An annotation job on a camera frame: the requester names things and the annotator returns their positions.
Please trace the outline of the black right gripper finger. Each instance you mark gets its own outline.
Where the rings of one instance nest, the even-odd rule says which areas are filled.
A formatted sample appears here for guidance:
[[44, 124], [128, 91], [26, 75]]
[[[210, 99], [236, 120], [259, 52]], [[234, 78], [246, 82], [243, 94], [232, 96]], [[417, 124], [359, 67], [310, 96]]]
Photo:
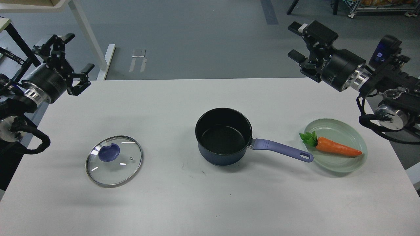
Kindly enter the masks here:
[[332, 44], [338, 38], [338, 34], [316, 20], [310, 24], [293, 22], [288, 26], [288, 30], [304, 40], [310, 58], [329, 57], [336, 51]]
[[302, 74], [317, 83], [321, 82], [321, 67], [325, 57], [324, 49], [309, 50], [309, 57], [293, 49], [288, 53], [288, 57], [298, 63]]

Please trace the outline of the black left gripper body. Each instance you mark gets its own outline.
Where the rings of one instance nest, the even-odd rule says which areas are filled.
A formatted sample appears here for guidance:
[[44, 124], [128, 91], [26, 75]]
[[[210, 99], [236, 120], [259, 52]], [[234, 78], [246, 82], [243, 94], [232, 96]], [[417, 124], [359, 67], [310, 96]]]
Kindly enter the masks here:
[[72, 85], [74, 69], [70, 65], [53, 66], [46, 63], [38, 66], [24, 80], [24, 97], [36, 104], [52, 104]]

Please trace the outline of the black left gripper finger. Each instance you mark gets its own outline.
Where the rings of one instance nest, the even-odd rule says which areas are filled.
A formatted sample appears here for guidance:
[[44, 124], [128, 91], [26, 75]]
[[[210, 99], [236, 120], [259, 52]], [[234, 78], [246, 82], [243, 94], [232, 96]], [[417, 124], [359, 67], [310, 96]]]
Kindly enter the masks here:
[[[86, 88], [91, 85], [89, 72], [95, 67], [93, 63], [88, 63], [79, 73], [67, 74], [67, 93], [72, 96], [79, 96]], [[79, 79], [78, 84], [73, 85], [74, 79]]]
[[54, 67], [69, 67], [69, 63], [66, 60], [65, 46], [72, 39], [75, 38], [74, 33], [67, 33], [64, 36], [57, 36], [53, 34], [48, 37], [48, 40], [41, 41], [43, 44], [34, 45], [32, 52], [39, 56], [43, 63], [54, 66]]

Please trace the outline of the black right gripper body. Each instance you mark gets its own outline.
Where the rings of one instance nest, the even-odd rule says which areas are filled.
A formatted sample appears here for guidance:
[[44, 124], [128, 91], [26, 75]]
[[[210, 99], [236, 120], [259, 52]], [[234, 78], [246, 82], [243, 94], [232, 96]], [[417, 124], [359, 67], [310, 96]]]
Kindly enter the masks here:
[[347, 49], [336, 49], [325, 57], [322, 64], [321, 81], [341, 92], [354, 81], [355, 72], [366, 66], [366, 60]]

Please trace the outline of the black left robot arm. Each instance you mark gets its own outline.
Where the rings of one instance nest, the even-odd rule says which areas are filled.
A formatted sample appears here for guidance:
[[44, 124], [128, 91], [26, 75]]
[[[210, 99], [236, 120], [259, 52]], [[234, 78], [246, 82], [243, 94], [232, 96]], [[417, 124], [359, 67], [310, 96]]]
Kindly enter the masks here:
[[23, 80], [1, 74], [1, 190], [6, 191], [25, 154], [39, 154], [51, 139], [34, 124], [27, 114], [34, 114], [42, 104], [52, 104], [65, 92], [80, 95], [90, 86], [87, 64], [79, 73], [66, 60], [65, 46], [75, 34], [52, 35], [44, 44], [35, 45], [31, 54], [36, 69]]

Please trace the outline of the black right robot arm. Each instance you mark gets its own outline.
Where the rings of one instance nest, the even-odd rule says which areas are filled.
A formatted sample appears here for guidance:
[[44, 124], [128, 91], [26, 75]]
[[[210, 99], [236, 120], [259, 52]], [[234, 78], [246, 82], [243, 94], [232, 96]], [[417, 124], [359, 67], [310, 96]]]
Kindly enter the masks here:
[[289, 31], [306, 43], [309, 56], [291, 50], [288, 57], [300, 72], [315, 82], [325, 82], [341, 92], [358, 91], [359, 123], [391, 142], [418, 145], [388, 135], [402, 130], [419, 137], [419, 79], [402, 71], [410, 60], [401, 54], [401, 41], [385, 35], [368, 62], [347, 49], [333, 46], [338, 34], [318, 21], [293, 22]]

